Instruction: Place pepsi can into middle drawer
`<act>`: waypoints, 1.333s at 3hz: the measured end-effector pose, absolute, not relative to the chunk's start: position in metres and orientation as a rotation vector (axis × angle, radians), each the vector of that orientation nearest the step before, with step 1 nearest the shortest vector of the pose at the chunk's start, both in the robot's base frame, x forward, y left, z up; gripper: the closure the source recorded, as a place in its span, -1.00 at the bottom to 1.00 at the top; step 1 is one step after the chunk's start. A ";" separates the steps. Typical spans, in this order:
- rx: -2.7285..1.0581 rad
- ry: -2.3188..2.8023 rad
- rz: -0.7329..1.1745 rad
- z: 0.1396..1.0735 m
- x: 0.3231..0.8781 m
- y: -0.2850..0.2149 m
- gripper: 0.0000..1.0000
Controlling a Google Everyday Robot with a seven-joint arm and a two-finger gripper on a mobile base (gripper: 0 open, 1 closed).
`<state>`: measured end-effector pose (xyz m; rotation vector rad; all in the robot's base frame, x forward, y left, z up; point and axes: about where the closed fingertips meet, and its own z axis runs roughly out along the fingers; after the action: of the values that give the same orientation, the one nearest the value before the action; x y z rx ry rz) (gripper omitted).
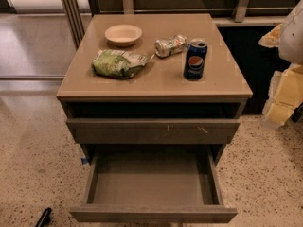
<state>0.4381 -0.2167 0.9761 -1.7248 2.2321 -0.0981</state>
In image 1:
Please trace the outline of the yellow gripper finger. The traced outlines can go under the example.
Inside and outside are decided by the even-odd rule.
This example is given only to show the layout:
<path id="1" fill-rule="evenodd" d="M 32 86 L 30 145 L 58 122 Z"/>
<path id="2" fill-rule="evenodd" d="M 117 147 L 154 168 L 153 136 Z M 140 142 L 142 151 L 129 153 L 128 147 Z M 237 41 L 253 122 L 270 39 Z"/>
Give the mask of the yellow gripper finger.
<path id="1" fill-rule="evenodd" d="M 280 30 L 281 24 L 275 26 L 271 31 L 262 36 L 258 44 L 267 48 L 279 47 Z"/>
<path id="2" fill-rule="evenodd" d="M 265 119 L 284 125 L 303 102 L 303 65 L 291 64 L 283 72 L 275 71 L 265 103 Z"/>

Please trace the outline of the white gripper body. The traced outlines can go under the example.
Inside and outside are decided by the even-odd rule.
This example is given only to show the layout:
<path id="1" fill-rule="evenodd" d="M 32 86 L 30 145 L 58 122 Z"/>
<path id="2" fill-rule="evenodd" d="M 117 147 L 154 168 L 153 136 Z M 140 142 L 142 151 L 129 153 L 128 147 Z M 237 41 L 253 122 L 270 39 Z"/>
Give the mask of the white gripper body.
<path id="1" fill-rule="evenodd" d="M 278 52 L 285 61 L 303 64 L 303 0 L 282 23 Z"/>

